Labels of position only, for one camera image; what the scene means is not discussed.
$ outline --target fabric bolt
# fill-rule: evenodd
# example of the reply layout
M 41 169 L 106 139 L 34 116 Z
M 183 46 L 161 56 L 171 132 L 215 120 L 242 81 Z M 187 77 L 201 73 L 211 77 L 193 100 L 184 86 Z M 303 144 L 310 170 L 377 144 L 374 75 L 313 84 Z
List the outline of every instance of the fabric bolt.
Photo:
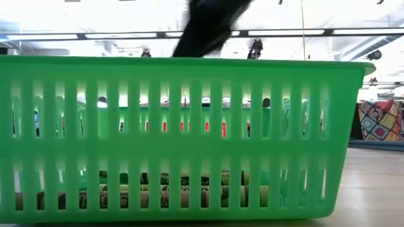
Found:
M 359 119 L 364 140 L 401 141 L 402 103 L 393 100 L 359 104 Z

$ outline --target basket slot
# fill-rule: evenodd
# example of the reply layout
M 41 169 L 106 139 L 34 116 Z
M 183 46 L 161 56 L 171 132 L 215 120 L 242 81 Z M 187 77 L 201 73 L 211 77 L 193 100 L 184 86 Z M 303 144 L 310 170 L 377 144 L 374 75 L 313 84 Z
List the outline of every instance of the basket slot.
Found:
M 193 149 L 192 152 L 201 154 L 202 149 Z M 194 154 L 190 163 L 189 169 L 189 208 L 192 211 L 199 211 L 201 207 L 201 159 Z
M 3 101 L 3 107 L 0 108 L 0 140 L 3 142 L 11 138 L 13 135 L 13 125 L 10 122 L 13 120 L 14 112 L 14 124 L 16 122 L 15 111 L 12 107 L 11 86 L 8 83 L 0 85 L 0 95 Z
M 214 81 L 210 89 L 210 134 L 214 137 L 222 137 L 222 84 Z
M 271 86 L 270 138 L 280 140 L 282 135 L 282 87 L 280 84 Z
M 140 129 L 139 100 L 140 100 L 139 84 L 134 81 L 130 81 L 128 87 L 128 109 L 129 109 L 129 133 L 131 136 L 137 135 Z
M 94 95 L 95 102 L 97 104 L 97 96 Z M 100 166 L 98 163 L 98 156 L 95 154 L 87 154 L 86 157 L 86 170 L 88 172 L 87 182 L 87 209 L 89 212 L 100 210 L 100 180 L 99 171 Z
M 33 106 L 33 84 L 25 81 L 21 89 L 21 136 L 31 140 L 37 137 L 35 131 L 34 106 Z
M 290 92 L 290 111 L 288 121 L 288 139 L 299 140 L 302 137 L 302 90 L 301 86 L 294 82 Z
M 14 184 L 13 162 L 6 155 L 2 155 L 0 159 L 0 217 L 7 217 L 12 210 L 15 210 Z
M 315 154 L 311 155 L 311 159 L 309 160 L 309 168 L 307 170 L 307 208 L 312 209 L 317 206 L 316 196 L 318 195 L 319 186 L 321 182 L 320 171 L 318 166 L 318 158 L 315 157 Z
M 44 182 L 45 182 L 45 210 L 55 212 L 58 209 L 57 186 L 58 176 L 56 169 L 56 159 L 54 155 L 49 155 L 45 161 Z
M 162 116 L 161 116 L 161 87 L 160 82 L 151 81 L 149 85 L 149 131 L 150 133 L 158 133 L 162 131 Z
M 120 126 L 119 87 L 117 81 L 109 81 L 107 85 L 107 112 L 109 137 L 113 139 L 118 136 Z
M 259 200 L 261 195 L 260 179 L 261 179 L 261 165 L 260 157 L 255 155 L 250 156 L 250 179 L 249 179 L 249 210 L 258 210 L 260 207 Z
M 129 161 L 129 170 L 128 170 L 129 210 L 131 212 L 136 212 L 140 210 L 140 190 L 139 190 L 140 179 L 138 176 L 140 176 L 139 161 L 138 159 L 136 160 L 131 159 Z
M 194 81 L 191 84 L 190 92 L 190 131 L 191 134 L 200 134 L 201 129 L 201 115 L 202 115 L 202 85 L 199 81 Z
M 66 174 L 65 174 L 65 182 L 66 182 L 66 211 L 67 212 L 75 212 L 79 209 L 79 185 L 78 180 L 80 178 L 78 171 L 78 163 L 76 159 L 76 155 L 69 154 L 66 157 Z
M 98 138 L 98 87 L 96 82 L 86 84 L 86 111 L 87 111 L 87 134 L 89 139 Z
M 41 115 L 43 119 L 40 121 L 40 125 L 43 126 L 43 135 L 48 139 L 54 139 L 56 137 L 55 122 L 56 122 L 56 90 L 54 83 L 44 84 L 44 108 Z
M 231 124 L 232 124 L 232 128 L 230 131 L 230 138 L 240 139 L 242 137 L 242 121 L 241 121 L 242 87 L 237 83 L 232 84 L 230 100 L 231 100 L 230 111 L 231 111 Z
M 23 169 L 20 175 L 21 191 L 23 192 L 23 210 L 24 212 L 34 212 L 37 210 L 37 191 L 32 186 L 35 185 L 35 180 L 38 179 L 38 172 L 35 170 L 35 160 L 29 157 L 25 158 L 26 160 L 23 162 Z
M 116 212 L 121 208 L 121 188 L 119 185 L 120 181 L 119 168 L 120 166 L 116 156 L 111 154 L 108 160 L 108 177 L 107 177 L 108 210 L 111 212 Z
M 169 172 L 170 172 L 170 181 L 169 181 L 169 197 L 170 197 L 170 210 L 171 211 L 178 211 L 180 209 L 180 202 L 181 202 L 181 191 L 180 191 L 180 185 L 181 185 L 181 161 L 178 158 L 172 158 L 169 166 Z
M 160 95 L 158 96 L 158 106 L 160 108 Z M 159 211 L 161 208 L 160 198 L 160 182 L 161 182 L 161 158 L 153 157 L 152 160 L 148 160 L 149 171 L 149 210 L 150 212 Z
M 56 130 L 57 137 L 63 138 L 65 136 L 64 128 L 64 98 L 61 96 L 56 97 Z
M 268 207 L 272 212 L 277 212 L 280 207 L 279 203 L 280 169 L 281 166 L 280 166 L 279 154 L 273 153 L 270 156 L 270 180 L 269 180 L 270 193 L 268 196 Z
M 181 130 L 181 84 L 178 81 L 171 81 L 170 83 L 170 106 L 169 106 L 169 120 L 168 132 L 178 135 Z
M 251 88 L 251 139 L 261 139 L 263 136 L 263 87 L 252 84 Z
M 210 163 L 210 181 L 209 181 L 209 209 L 213 212 L 219 212 L 221 206 L 222 191 L 222 157 L 211 157 Z
M 18 96 L 13 96 L 13 106 L 12 106 L 12 120 L 13 128 L 11 133 L 14 134 L 15 138 L 21 137 L 21 99 Z
M 288 180 L 287 180 L 287 206 L 289 209 L 295 209 L 298 206 L 298 195 L 299 195 L 299 155 L 295 157 L 289 157 L 288 163 Z
M 239 173 L 241 173 L 241 160 L 238 156 L 234 156 L 232 161 L 230 162 L 230 182 L 229 182 L 229 208 L 231 210 L 239 210 L 240 209 L 240 185 L 241 185 L 241 177 Z
M 77 84 L 74 82 L 66 82 L 64 89 L 64 126 L 66 139 L 72 140 L 76 139 L 78 132 L 82 134 L 81 127 L 78 127 L 78 116 L 77 116 Z
M 309 120 L 307 136 L 310 139 L 319 139 L 320 137 L 320 90 L 319 88 L 310 88 L 309 98 Z

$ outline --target blue shelf base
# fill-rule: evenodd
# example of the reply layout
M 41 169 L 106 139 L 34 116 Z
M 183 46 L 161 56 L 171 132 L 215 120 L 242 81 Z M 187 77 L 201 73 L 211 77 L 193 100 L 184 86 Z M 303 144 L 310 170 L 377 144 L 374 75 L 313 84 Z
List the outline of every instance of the blue shelf base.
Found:
M 384 142 L 384 141 L 349 141 L 349 148 L 382 149 L 388 151 L 404 151 L 404 142 Z

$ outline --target green plastic basket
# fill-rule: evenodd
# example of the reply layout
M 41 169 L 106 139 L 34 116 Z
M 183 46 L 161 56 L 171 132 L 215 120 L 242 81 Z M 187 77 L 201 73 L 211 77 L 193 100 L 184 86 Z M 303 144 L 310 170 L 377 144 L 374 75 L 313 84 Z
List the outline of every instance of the green plastic basket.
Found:
M 5 56 L 0 69 L 0 222 L 46 223 L 328 216 L 357 92 L 374 66 Z M 119 107 L 120 95 L 127 108 Z M 107 108 L 97 108 L 99 96 Z M 148 107 L 140 106 L 142 96 Z M 161 96 L 169 107 L 160 106 Z M 189 107 L 181 107 L 182 96 Z M 242 107 L 244 97 L 251 108 Z M 262 108 L 264 97 L 270 108 Z M 107 188 L 100 189 L 100 170 L 107 170 Z M 162 173 L 169 190 L 161 191 Z M 203 176 L 209 186 L 201 186 Z

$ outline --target ceiling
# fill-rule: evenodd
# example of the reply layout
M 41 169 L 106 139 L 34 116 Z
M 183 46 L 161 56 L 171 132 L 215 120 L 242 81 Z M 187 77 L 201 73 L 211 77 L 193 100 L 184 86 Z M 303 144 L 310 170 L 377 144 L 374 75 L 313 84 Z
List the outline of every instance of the ceiling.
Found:
M 2 33 L 114 33 L 181 31 L 187 21 L 187 0 L 2 0 Z M 404 0 L 254 0 L 239 18 L 237 30 L 302 28 L 404 27 Z M 374 37 L 263 38 L 261 59 L 344 60 L 342 56 L 374 45 Z M 8 42 L 30 55 L 170 57 L 178 39 Z M 216 56 L 245 59 L 251 38 L 231 38 Z M 366 77 L 404 81 L 404 38 L 378 48 L 382 59 L 372 61 L 377 71 Z M 359 57 L 356 61 L 368 61 Z

